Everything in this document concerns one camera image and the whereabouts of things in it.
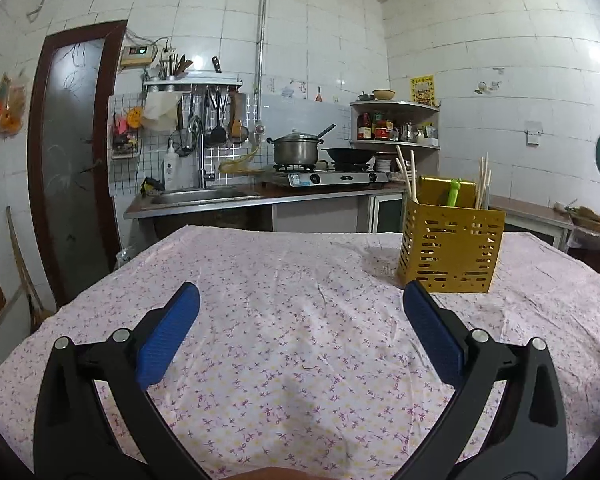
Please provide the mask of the dark glass door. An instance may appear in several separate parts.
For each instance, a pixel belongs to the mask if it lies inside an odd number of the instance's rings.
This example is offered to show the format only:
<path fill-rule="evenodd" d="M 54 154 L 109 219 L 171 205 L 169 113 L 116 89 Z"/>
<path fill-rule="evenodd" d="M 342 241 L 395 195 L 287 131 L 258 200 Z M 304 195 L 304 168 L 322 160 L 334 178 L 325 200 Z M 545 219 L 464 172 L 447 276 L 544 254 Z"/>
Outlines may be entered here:
<path fill-rule="evenodd" d="M 59 307 L 112 270 L 121 248 L 108 188 L 108 102 L 124 21 L 56 32 L 38 58 L 27 132 L 36 244 Z"/>

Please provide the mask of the wall utensil rack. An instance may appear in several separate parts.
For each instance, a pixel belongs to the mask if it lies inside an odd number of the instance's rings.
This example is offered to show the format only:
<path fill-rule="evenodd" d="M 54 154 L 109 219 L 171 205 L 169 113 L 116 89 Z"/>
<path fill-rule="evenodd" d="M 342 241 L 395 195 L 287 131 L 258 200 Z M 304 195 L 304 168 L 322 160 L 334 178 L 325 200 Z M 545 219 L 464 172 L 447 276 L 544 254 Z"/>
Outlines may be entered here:
<path fill-rule="evenodd" d="M 186 156 L 203 144 L 215 117 L 226 119 L 230 94 L 242 88 L 242 77 L 193 70 L 166 78 L 145 77 L 133 92 L 116 93 L 108 104 L 108 156 L 137 159 L 149 151 L 151 133 L 168 138 L 158 150 Z"/>

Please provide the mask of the yellow perforated utensil holder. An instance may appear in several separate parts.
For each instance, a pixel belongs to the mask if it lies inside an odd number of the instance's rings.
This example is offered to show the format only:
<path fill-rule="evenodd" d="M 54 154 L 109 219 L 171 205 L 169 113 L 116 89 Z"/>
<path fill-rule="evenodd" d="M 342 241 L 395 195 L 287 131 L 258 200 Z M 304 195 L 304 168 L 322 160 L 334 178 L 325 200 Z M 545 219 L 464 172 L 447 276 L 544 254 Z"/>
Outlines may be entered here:
<path fill-rule="evenodd" d="M 418 203 L 404 203 L 396 277 L 428 292 L 487 292 L 504 234 L 505 214 L 477 209 L 477 185 L 462 181 L 455 207 L 446 206 L 450 181 L 417 178 Z"/>

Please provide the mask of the corner shelf with jars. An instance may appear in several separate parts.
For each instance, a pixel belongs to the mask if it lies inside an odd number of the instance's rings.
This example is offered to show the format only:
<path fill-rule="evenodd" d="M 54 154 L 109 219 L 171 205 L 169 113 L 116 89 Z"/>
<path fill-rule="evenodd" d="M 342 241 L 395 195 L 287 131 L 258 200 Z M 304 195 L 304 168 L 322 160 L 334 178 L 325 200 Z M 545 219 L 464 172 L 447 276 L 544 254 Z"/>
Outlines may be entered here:
<path fill-rule="evenodd" d="M 411 101 L 355 101 L 350 104 L 352 148 L 383 158 L 414 155 L 416 170 L 436 176 L 440 166 L 440 107 Z"/>

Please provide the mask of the cream chopstick long curved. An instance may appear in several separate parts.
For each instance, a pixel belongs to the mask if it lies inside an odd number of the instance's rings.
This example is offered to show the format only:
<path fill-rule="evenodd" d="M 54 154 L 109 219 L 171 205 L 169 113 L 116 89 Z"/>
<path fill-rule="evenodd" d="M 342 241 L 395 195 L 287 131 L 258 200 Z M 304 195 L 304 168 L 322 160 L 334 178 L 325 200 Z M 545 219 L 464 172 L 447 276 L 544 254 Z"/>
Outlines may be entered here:
<path fill-rule="evenodd" d="M 413 150 L 410 151 L 411 159 L 411 187 L 412 187 L 412 200 L 414 203 L 418 203 L 417 197 L 417 176 L 416 176 L 416 160 Z"/>

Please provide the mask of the white soap bottle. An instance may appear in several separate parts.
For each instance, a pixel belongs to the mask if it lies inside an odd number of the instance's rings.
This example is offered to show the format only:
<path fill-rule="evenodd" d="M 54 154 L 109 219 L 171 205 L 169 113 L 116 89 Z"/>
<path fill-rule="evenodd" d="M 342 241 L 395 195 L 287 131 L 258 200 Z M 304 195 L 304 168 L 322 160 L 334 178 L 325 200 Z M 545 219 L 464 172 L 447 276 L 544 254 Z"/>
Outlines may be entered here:
<path fill-rule="evenodd" d="M 166 191 L 173 191 L 178 188 L 178 166 L 180 166 L 180 156 L 175 151 L 173 141 L 168 141 L 168 148 L 163 156 L 163 186 Z"/>

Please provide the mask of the green handled spoon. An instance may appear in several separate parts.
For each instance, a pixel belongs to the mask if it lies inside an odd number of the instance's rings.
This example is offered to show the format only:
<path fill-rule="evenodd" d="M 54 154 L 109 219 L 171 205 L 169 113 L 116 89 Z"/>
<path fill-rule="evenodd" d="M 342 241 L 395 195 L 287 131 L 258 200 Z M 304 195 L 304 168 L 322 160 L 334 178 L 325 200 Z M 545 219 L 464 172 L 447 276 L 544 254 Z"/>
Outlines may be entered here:
<path fill-rule="evenodd" d="M 460 179 L 452 179 L 450 181 L 449 193 L 446 198 L 446 206 L 455 207 L 457 204 L 458 196 L 460 195 L 460 189 L 462 188 L 462 181 Z"/>

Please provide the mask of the white wall socket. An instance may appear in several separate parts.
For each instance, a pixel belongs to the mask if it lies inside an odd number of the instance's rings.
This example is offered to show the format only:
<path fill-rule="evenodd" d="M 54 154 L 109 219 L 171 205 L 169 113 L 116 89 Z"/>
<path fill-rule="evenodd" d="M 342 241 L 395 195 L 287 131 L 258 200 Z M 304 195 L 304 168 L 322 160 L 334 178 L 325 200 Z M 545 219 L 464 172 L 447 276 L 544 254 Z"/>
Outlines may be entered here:
<path fill-rule="evenodd" d="M 535 148 L 540 145 L 544 131 L 542 122 L 525 122 L 524 134 L 526 135 L 526 144 Z"/>

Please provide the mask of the kitchen faucet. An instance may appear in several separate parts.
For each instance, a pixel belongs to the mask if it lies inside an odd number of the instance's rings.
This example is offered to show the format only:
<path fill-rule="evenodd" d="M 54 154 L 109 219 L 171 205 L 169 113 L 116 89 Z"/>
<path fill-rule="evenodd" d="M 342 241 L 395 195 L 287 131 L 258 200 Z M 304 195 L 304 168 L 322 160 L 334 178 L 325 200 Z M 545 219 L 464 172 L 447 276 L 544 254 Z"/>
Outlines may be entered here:
<path fill-rule="evenodd" d="M 196 126 L 196 157 L 197 157 L 197 180 L 196 185 L 200 190 L 205 190 L 207 188 L 207 173 L 206 173 L 206 156 L 204 156 L 204 152 L 206 148 L 204 147 L 204 134 L 206 133 L 206 129 L 204 126 Z"/>

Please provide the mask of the cream chopstick beside blue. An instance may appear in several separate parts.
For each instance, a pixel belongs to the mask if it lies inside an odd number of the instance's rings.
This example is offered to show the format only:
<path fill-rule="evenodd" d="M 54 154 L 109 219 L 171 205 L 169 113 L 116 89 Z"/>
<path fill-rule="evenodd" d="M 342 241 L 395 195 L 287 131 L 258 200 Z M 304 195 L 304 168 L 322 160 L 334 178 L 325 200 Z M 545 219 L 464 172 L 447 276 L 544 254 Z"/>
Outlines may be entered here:
<path fill-rule="evenodd" d="M 482 201 L 483 209 L 490 208 L 491 180 L 492 180 L 492 169 L 489 169 L 488 173 L 486 174 L 486 183 L 484 184 L 484 189 L 483 189 L 483 201 Z"/>

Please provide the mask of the gas stove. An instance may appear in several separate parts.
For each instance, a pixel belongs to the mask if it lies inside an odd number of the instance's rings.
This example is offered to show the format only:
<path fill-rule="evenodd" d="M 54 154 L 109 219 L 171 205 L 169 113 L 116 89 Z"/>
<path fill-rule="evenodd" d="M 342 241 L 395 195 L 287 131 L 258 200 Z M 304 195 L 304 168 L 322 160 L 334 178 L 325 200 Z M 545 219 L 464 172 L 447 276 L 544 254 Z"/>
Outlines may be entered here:
<path fill-rule="evenodd" d="M 384 185 L 389 177 L 385 172 L 375 171 L 272 170 L 262 174 L 261 182 L 281 188 L 332 188 Z"/>

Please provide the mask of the steel kitchen sink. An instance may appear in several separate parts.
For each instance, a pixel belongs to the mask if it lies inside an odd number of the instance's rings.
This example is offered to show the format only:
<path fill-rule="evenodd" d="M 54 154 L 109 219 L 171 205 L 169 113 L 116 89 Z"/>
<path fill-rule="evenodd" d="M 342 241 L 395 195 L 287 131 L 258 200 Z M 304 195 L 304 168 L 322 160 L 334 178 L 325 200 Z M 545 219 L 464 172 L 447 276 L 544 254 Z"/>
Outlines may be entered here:
<path fill-rule="evenodd" d="M 192 188 L 191 190 L 164 192 L 154 196 L 150 202 L 155 205 L 175 205 L 253 196 L 258 197 L 258 194 L 251 191 L 238 190 L 238 188 L 231 188 L 230 186 L 216 186 L 215 188 L 205 188 L 204 190 L 194 190 Z"/>

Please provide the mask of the black wok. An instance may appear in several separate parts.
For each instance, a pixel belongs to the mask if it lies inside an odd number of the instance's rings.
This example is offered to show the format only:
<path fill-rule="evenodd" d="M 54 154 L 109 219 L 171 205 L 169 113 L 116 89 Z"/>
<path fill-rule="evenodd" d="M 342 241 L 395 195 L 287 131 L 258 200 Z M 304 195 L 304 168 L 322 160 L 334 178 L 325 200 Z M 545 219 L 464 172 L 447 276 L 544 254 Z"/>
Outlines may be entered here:
<path fill-rule="evenodd" d="M 360 148 L 324 148 L 326 155 L 332 160 L 336 171 L 364 172 L 375 157 L 372 150 Z"/>

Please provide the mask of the cream chopstick under gripper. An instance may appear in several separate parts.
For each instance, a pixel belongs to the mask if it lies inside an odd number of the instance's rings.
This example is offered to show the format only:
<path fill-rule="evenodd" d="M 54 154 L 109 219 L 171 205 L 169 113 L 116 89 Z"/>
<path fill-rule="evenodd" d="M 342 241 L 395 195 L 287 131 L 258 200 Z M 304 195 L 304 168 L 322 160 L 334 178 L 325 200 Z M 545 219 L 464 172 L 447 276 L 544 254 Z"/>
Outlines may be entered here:
<path fill-rule="evenodd" d="M 489 152 L 484 154 L 482 159 L 482 178 L 481 178 L 481 198 L 480 207 L 486 208 L 486 192 L 488 192 L 491 169 L 489 167 Z"/>

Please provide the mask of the kitchen counter with cabinets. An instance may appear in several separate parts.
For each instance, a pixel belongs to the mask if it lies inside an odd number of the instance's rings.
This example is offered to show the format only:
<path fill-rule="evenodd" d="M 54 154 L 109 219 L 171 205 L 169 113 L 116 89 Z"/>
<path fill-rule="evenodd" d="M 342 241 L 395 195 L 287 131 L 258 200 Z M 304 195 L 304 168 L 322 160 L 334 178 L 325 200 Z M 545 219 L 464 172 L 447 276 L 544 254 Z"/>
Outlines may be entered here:
<path fill-rule="evenodd" d="M 218 226 L 288 233 L 377 233 L 402 231 L 405 192 L 391 183 L 362 188 L 292 190 L 257 184 L 231 186 L 258 197 L 155 205 L 137 195 L 123 209 L 134 234 L 148 246 L 182 226 Z"/>

